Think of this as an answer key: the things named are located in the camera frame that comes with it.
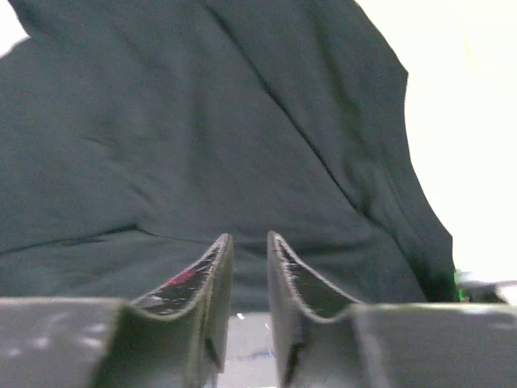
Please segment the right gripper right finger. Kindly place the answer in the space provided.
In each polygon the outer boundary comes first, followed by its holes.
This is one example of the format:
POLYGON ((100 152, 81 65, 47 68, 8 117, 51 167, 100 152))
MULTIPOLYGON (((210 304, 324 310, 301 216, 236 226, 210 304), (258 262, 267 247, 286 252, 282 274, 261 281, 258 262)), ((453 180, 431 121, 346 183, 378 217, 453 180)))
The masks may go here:
POLYGON ((514 280, 457 277, 461 302, 368 304, 267 237, 276 370, 282 387, 513 387, 514 280))

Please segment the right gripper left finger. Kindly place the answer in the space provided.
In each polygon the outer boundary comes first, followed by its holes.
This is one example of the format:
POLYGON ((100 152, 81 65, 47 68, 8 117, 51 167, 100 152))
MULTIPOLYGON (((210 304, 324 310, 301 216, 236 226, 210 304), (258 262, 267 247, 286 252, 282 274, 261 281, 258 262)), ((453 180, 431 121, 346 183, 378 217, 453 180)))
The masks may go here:
POLYGON ((225 365, 233 239, 129 302, 1 301, 4 388, 214 387, 225 365))

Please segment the black t-shirt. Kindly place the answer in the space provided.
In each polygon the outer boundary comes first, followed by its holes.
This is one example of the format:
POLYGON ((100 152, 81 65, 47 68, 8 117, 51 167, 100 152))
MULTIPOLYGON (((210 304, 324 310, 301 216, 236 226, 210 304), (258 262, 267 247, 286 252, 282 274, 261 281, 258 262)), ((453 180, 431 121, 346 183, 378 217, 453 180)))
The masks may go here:
POLYGON ((1 294, 137 297, 233 236, 267 308, 274 230, 361 301, 452 302, 410 161, 408 74, 353 1, 14 1, 1 294))

